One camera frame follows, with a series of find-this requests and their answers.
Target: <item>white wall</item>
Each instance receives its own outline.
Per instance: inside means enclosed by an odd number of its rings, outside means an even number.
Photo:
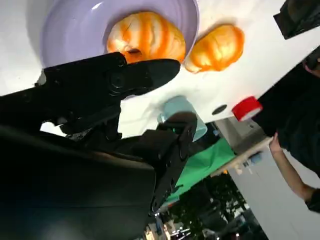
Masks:
[[[318,176],[286,154],[302,180],[320,188]],[[269,240],[320,239],[320,214],[310,212],[282,178],[269,148],[262,161],[251,166],[251,172],[241,166],[242,174],[229,169],[235,184],[250,205]]]

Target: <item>person's arm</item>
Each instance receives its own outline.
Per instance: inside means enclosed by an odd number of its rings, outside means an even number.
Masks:
[[[305,202],[311,200],[315,188],[305,184],[295,168],[291,165],[287,159],[284,151],[280,147],[278,134],[276,133],[273,137],[273,140],[269,144],[271,154],[274,158],[276,165],[278,166],[284,180],[292,191]]]

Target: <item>black hole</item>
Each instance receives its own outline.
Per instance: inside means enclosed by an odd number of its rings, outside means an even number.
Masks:
[[[219,113],[221,113],[222,111],[224,111],[226,108],[227,108],[227,105],[226,105],[226,104],[221,105],[221,106],[217,107],[217,108],[212,112],[212,115],[219,114]]]
[[[128,53],[130,54],[138,54],[138,53],[141,53],[141,51],[137,48],[132,48],[128,51]]]

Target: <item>hand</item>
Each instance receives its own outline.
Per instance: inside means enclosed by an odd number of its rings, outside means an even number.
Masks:
[[[320,78],[320,58],[318,58],[318,63],[319,63],[318,66],[314,70],[309,69],[307,65],[304,65],[304,68],[309,73],[311,73],[311,74],[317,76],[318,78]]]
[[[279,144],[277,132],[274,134],[272,141],[269,143],[269,148],[270,148],[270,151],[272,154],[275,154],[278,152],[283,152],[283,149],[281,148],[281,146]]]

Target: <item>green cloth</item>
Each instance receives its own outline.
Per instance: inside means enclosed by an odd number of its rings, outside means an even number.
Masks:
[[[219,139],[214,145],[206,150],[198,152],[196,155],[190,157],[175,185],[176,187],[182,186],[167,198],[166,203],[176,200],[193,185],[206,178],[234,157],[234,152],[224,138]]]

